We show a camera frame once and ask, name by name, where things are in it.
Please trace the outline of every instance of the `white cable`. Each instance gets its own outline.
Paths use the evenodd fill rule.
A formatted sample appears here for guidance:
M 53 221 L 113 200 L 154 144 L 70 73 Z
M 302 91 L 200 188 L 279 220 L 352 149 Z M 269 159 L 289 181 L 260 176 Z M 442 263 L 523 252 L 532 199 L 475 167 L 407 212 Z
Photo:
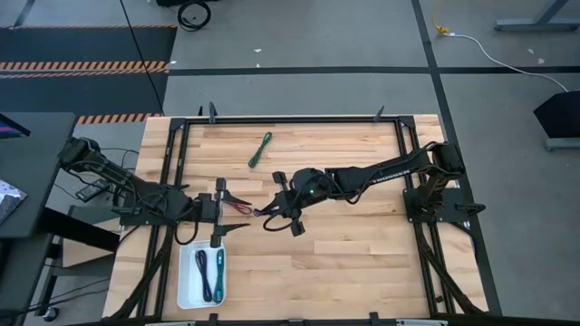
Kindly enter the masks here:
M 479 46 L 479 49 L 481 49 L 481 51 L 483 52 L 483 54 L 485 54 L 485 55 L 488 57 L 488 59 L 490 59 L 492 62 L 495 62 L 495 63 L 497 63 L 497 64 L 499 64 L 499 65 L 501 65 L 501 66 L 504 66 L 504 67 L 506 67 L 506 68 L 509 68 L 509 69 L 511 69 L 511 70 L 513 70 L 513 71 L 516 71 L 516 72 L 521 72 L 521 73 L 523 73 L 523 74 L 525 74 L 525 75 L 528 75 L 528 76 L 536 76 L 536 77 L 542 77 L 542 78 L 546 78 L 547 80 L 550 80 L 551 82 L 553 82 L 553 83 L 555 83 L 556 85 L 560 86 L 560 88 L 561 88 L 562 90 L 564 90 L 565 92 L 568 92 L 568 91 L 569 91 L 569 90 L 568 90 L 566 87 L 564 87 L 564 85 L 562 85 L 562 84 L 561 84 L 559 81 L 555 80 L 554 78 L 552 78 L 552 77 L 550 77 L 550 76 L 546 76 L 546 75 L 544 75 L 544 74 L 541 74 L 541 73 L 524 72 L 524 71 L 522 71 L 522 70 L 519 70 L 518 68 L 512 67 L 512 66 L 510 66 L 510 65 L 508 65 L 508 64 L 505 64 L 505 63 L 503 63 L 503 62 L 500 62 L 500 61 L 498 61 L 498 60 L 496 60 L 496 59 L 492 58 L 492 57 L 491 57 L 491 56 L 490 56 L 490 55 L 489 55 L 489 54 L 488 54 L 488 53 L 485 51 L 485 49 L 483 48 L 483 45 L 481 45 L 481 43 L 480 43 L 478 40 L 476 40 L 475 38 L 473 38 L 473 37 L 471 37 L 471 36 L 462 35 L 462 34 L 455 34 L 455 33 L 445 33 L 445 34 L 443 34 L 443 36 L 448 36 L 448 37 L 462 37 L 462 38 L 466 38 L 466 39 L 468 39 L 468 40 L 471 40 L 471 41 L 475 42 L 475 43 L 476 43 L 476 44 Z

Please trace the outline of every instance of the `red wire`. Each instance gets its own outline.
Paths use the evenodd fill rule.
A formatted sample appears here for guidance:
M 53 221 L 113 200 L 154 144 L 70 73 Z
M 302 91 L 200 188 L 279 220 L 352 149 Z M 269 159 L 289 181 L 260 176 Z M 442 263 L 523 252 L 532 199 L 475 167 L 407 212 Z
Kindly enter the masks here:
M 224 202 L 224 203 L 232 206 L 234 209 L 236 209 L 236 211 L 240 212 L 243 215 L 252 214 L 252 208 L 250 208 L 248 206 L 245 206 L 242 204 L 230 203 L 230 202 Z

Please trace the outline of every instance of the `green object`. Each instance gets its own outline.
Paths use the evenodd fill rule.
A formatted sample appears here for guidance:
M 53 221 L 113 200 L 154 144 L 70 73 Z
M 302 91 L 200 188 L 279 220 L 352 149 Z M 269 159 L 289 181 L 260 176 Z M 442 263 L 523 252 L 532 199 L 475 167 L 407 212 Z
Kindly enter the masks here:
M 217 251 L 217 281 L 214 289 L 214 302 L 220 304 L 224 301 L 224 249 Z
M 257 149 L 256 154 L 254 154 L 254 156 L 247 162 L 247 165 L 251 168 L 255 168 L 257 165 L 257 162 L 260 160 L 260 157 L 262 156 L 262 150 L 264 150 L 264 147 L 268 144 L 268 142 L 270 142 L 270 139 L 272 139 L 272 132 L 268 131 L 265 135 L 264 135 L 264 139 L 262 140 L 262 145 L 260 145 L 259 149 Z

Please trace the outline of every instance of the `black floor mat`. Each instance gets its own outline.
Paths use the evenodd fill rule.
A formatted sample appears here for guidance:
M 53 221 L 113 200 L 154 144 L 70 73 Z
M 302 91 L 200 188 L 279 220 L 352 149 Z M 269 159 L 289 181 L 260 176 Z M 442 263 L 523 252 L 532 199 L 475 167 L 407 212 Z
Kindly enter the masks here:
M 145 61 L 168 62 L 177 28 L 133 27 Z M 140 60 L 131 30 L 118 27 L 0 29 L 0 62 L 122 62 Z
M 0 71 L 0 111 L 69 111 L 78 116 L 162 113 L 160 103 L 169 76 L 166 64 L 177 29 L 135 26 L 133 30 L 159 99 L 142 70 L 139 52 L 126 26 L 5 28 L 0 29 L 0 70 L 140 70 Z
M 78 116 L 161 113 L 146 73 L 86 73 L 80 76 L 37 73 L 38 77 L 28 74 L 26 78 L 0 79 L 0 111 L 73 112 Z M 151 74 L 161 102 L 168 76 Z

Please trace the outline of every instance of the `computer screen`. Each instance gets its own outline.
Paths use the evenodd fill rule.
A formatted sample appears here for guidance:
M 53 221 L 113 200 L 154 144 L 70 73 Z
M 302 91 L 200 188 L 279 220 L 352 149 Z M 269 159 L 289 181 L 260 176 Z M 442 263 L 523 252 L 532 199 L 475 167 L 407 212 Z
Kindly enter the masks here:
M 26 137 L 30 135 L 30 131 L 17 122 L 0 114 L 0 139 Z

